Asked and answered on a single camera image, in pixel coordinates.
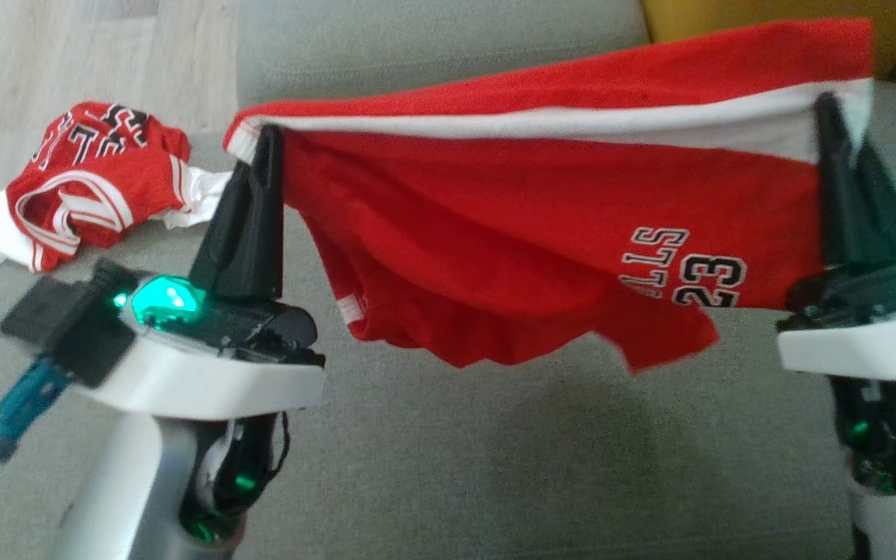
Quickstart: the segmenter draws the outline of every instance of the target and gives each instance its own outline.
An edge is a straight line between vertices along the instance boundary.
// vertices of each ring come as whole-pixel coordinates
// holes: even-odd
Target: yellow cushion
[[[655,43],[782,19],[868,17],[874,21],[876,72],[896,63],[896,0],[643,0]]]

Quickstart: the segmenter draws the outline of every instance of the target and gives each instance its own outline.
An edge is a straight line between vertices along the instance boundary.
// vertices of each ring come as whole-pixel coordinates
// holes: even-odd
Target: red garment
[[[14,223],[33,241],[31,269],[71,260],[81,242],[109,247],[149,216],[184,208],[188,159],[184,132],[139,110],[86,102],[57,117],[6,188]]]
[[[811,104],[861,138],[868,22],[784,22],[355,100],[242,110],[281,125],[285,198],[352,333],[456,366],[595,331],[633,369],[703,350],[697,305],[782,309],[822,269]]]

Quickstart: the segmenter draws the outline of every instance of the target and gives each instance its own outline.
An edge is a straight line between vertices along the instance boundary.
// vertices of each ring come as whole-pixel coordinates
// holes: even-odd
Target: blue connector
[[[0,462],[10,460],[20,437],[67,389],[71,380],[41,355],[0,401]]]

